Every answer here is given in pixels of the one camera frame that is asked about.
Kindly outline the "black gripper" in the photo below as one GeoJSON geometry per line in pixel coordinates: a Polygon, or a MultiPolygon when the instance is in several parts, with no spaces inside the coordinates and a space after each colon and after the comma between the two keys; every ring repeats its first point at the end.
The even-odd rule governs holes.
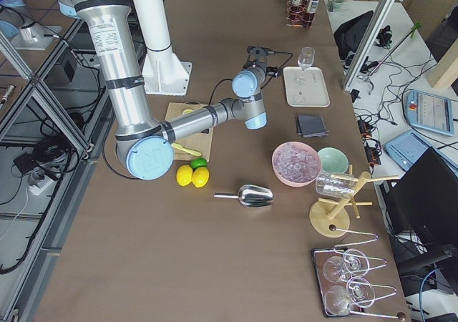
{"type": "Polygon", "coordinates": [[[249,67],[260,67],[267,76],[276,76],[276,68],[267,65],[267,57],[274,55],[276,52],[270,48],[248,46],[246,49],[248,56],[243,69],[249,67]]]}

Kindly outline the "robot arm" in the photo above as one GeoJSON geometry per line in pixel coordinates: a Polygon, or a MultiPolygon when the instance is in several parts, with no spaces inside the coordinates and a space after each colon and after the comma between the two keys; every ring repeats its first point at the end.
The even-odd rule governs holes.
{"type": "Polygon", "coordinates": [[[175,140],[232,119],[250,130],[267,122],[261,87],[267,51],[255,47],[232,81],[234,97],[169,121],[150,113],[149,94],[176,94],[191,65],[172,51],[163,0],[59,0],[61,12],[89,27],[104,83],[118,121],[116,153],[129,173],[154,180],[170,168],[175,140]]]}

